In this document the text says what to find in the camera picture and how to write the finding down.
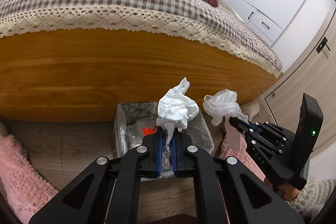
lace trim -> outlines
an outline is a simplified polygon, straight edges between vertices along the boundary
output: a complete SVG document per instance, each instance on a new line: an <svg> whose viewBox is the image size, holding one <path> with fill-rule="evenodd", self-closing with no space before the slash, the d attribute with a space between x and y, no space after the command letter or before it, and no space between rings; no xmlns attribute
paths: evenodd
<svg viewBox="0 0 336 224"><path fill-rule="evenodd" d="M119 5L40 8L20 12L0 20L0 38L42 30L77 28L125 29L183 37L227 51L260 66L275 77L280 74L278 69L261 56L242 48L232 39L198 21L160 11Z"/></svg>

human hand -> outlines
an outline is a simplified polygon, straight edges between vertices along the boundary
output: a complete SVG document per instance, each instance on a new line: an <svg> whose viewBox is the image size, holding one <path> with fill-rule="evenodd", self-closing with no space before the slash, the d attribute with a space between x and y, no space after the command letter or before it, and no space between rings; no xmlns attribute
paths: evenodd
<svg viewBox="0 0 336 224"><path fill-rule="evenodd" d="M273 189L273 184L269 182L267 178L264 179L264 183L271 189ZM297 197L297 195L300 193L300 191L296 188L294 188L289 183L285 183L284 185L277 186L279 189L282 189L285 192L285 195L283 196L283 199L286 201L292 201Z"/></svg>

door handle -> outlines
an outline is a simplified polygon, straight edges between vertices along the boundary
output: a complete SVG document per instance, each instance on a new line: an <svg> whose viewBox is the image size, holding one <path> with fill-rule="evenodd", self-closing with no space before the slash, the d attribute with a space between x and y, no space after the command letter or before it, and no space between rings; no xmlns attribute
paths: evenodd
<svg viewBox="0 0 336 224"><path fill-rule="evenodd" d="M254 12L251 13L251 15L247 18L247 19L250 19L250 17L254 14Z"/></svg>
<svg viewBox="0 0 336 224"><path fill-rule="evenodd" d="M269 27L266 25L265 22L262 21L261 24L264 25L267 28L267 30L269 30Z"/></svg>
<svg viewBox="0 0 336 224"><path fill-rule="evenodd" d="M328 50L331 51L327 45L327 42L328 42L328 39L326 37L322 39L321 43L316 48L318 53L320 53L320 51L324 48L324 46L326 46Z"/></svg>

silver screw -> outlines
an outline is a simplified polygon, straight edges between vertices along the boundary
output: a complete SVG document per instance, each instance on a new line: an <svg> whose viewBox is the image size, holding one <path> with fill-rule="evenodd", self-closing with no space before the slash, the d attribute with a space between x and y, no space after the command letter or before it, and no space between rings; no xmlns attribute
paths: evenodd
<svg viewBox="0 0 336 224"><path fill-rule="evenodd" d="M197 146L190 145L190 146L188 146L187 150L191 153L195 153L195 152L197 152L198 148L197 148Z"/></svg>
<svg viewBox="0 0 336 224"><path fill-rule="evenodd" d="M97 159L97 163L98 163L99 165L104 165L105 163L107 163L107 158L105 158L105 157L100 157L100 158Z"/></svg>
<svg viewBox="0 0 336 224"><path fill-rule="evenodd" d="M141 146L138 146L136 148L136 150L139 152L139 153L145 153L147 151L147 147L141 145Z"/></svg>
<svg viewBox="0 0 336 224"><path fill-rule="evenodd" d="M226 161L228 164L231 164L231 165L235 165L238 162L235 157L228 157Z"/></svg>

white plastic bag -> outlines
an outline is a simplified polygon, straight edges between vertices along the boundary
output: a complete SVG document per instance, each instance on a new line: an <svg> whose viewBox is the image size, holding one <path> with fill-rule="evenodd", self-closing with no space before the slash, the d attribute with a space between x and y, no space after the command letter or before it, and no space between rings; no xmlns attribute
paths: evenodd
<svg viewBox="0 0 336 224"><path fill-rule="evenodd" d="M231 90L221 90L214 96L204 97L203 107L206 113L213 117L211 123L218 126L225 117L225 130L228 142L234 152L240 149L239 132L230 125L229 118L237 117L248 123L247 116L241 112L237 101L237 93Z"/></svg>
<svg viewBox="0 0 336 224"><path fill-rule="evenodd" d="M156 124L167 134L164 151L165 161L169 160L169 143L173 137L176 127L186 129L188 121L192 120L198 114L197 103L185 96L190 83L184 78L179 85L170 89L159 101L157 106L158 119Z"/></svg>

